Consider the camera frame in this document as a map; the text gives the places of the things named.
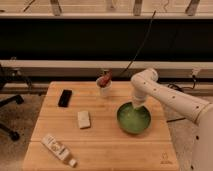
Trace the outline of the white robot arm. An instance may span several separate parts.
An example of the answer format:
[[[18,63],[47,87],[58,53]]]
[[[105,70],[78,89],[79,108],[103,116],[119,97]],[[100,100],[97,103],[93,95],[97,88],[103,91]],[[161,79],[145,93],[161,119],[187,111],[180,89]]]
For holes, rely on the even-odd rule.
[[[152,96],[198,126],[192,152],[191,171],[213,171],[213,103],[168,88],[157,82],[158,73],[145,69],[131,77],[132,101],[141,106]]]

